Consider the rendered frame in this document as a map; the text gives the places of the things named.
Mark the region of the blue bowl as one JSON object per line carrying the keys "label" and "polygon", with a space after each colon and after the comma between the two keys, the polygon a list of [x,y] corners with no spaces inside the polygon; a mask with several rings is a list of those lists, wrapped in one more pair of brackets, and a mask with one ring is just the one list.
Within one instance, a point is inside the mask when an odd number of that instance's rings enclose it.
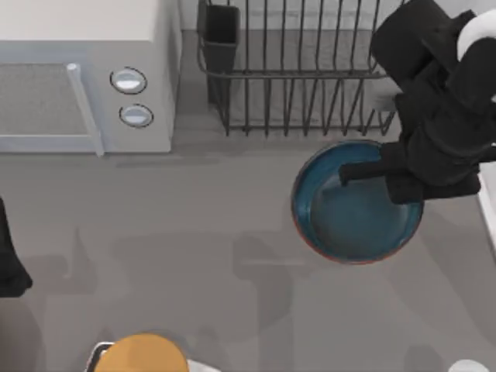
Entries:
{"label": "blue bowl", "polygon": [[322,148],[298,172],[291,217],[301,238],[321,256],[344,264],[368,264],[397,253],[416,234],[424,205],[391,202],[382,177],[339,182],[347,163],[377,161],[381,145],[346,140]]}

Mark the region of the white rounded object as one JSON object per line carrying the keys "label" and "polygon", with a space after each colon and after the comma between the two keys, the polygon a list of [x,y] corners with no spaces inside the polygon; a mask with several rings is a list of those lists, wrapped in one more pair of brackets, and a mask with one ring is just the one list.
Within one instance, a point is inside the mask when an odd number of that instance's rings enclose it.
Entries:
{"label": "white rounded object", "polygon": [[462,359],[454,362],[448,372],[490,372],[481,362],[471,359]]}

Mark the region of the dark cutlery holder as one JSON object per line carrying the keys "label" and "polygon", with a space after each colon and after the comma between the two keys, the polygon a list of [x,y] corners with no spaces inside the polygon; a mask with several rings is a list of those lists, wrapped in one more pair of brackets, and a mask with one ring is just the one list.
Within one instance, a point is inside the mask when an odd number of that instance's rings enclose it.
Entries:
{"label": "dark cutlery holder", "polygon": [[230,74],[234,70],[239,45],[239,22],[238,7],[198,0],[197,32],[210,104],[226,107],[229,103]]}

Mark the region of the microwave knob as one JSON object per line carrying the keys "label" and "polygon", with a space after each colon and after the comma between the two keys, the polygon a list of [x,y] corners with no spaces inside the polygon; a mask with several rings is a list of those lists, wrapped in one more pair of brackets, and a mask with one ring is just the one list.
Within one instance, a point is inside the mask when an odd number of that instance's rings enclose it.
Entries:
{"label": "microwave knob", "polygon": [[125,67],[110,74],[112,87],[124,95],[138,95],[146,89],[146,76],[139,70]]}
{"label": "microwave knob", "polygon": [[130,105],[119,110],[120,120],[132,128],[145,128],[153,122],[153,112],[144,105]]}

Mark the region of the pale microwave oven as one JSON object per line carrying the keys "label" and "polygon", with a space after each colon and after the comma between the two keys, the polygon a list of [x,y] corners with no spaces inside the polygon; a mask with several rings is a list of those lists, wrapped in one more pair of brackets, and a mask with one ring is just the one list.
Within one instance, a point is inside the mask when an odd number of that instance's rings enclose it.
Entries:
{"label": "pale microwave oven", "polygon": [[[0,54],[79,56],[87,64],[107,153],[168,153],[181,69],[178,0],[0,0]],[[141,71],[147,86],[124,95],[110,74]],[[119,110],[144,105],[153,122],[132,128]]]}

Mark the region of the microwave oven door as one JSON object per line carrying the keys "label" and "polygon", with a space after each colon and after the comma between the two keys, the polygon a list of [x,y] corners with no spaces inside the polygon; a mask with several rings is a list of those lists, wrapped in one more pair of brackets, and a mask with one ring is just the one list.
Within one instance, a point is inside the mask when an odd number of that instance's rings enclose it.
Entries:
{"label": "microwave oven door", "polygon": [[81,66],[84,89],[102,135],[98,122],[102,111],[94,104],[84,59],[4,53],[0,54],[0,153],[96,154],[67,76],[69,63]]}

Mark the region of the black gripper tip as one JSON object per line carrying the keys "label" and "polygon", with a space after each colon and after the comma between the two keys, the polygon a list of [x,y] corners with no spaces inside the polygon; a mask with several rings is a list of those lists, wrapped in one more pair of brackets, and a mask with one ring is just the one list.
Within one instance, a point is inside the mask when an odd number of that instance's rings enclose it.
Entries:
{"label": "black gripper tip", "polygon": [[0,298],[20,298],[32,286],[33,280],[16,254],[0,197]]}

